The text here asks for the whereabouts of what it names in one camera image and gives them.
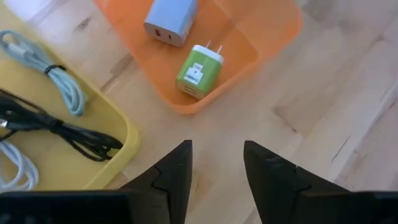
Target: black object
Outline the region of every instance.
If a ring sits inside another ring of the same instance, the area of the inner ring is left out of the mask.
[[[397,192],[350,192],[253,141],[244,163],[263,223],[398,223]]]
[[[45,75],[48,76],[49,72],[55,68],[60,68],[61,70],[64,70],[64,71],[67,70],[67,68],[65,68],[63,65],[50,65],[47,68],[45,68],[45,70],[44,70]]]
[[[191,180],[184,141],[121,190],[0,194],[0,224],[183,224]]]
[[[0,124],[11,130],[0,141],[18,131],[48,130],[59,135],[85,157],[98,162],[112,159],[108,152],[123,147],[119,140],[110,135],[64,123],[43,108],[3,89],[0,89]]]

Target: white wall charger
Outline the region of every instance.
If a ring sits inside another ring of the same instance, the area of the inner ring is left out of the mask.
[[[197,0],[155,0],[144,22],[147,33],[182,47],[197,13]]]

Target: wooden floor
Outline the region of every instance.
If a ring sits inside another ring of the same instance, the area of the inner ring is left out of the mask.
[[[398,1],[297,3],[304,27],[293,43],[200,114],[181,116],[91,1],[6,1],[141,128],[140,152],[109,187],[193,140],[189,224],[260,223],[247,139],[350,190],[398,188]]]

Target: light blue cable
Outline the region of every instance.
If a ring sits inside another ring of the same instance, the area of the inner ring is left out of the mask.
[[[17,43],[6,42],[3,39],[5,35],[12,36]],[[0,31],[0,46],[13,59],[42,73],[46,68],[54,65],[39,45],[12,30]],[[85,96],[75,79],[58,67],[51,69],[48,76],[60,90],[70,113],[76,116],[83,114]]]

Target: white cable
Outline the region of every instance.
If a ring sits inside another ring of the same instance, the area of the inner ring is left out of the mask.
[[[17,43],[6,42],[4,40],[5,35],[12,36]],[[40,72],[44,73],[49,66],[54,65],[54,62],[49,59],[40,46],[12,30],[0,31],[0,47],[21,64]],[[60,90],[71,114],[77,116],[83,114],[85,97],[77,82],[67,72],[58,67],[51,69],[48,76]]]
[[[17,147],[7,141],[0,142],[0,150],[18,167],[18,173],[9,182],[0,175],[0,192],[8,192],[14,190],[32,190],[39,182],[39,172],[32,161]],[[2,164],[0,160],[0,174],[2,174]],[[27,180],[22,185],[18,185],[23,176],[26,175]]]

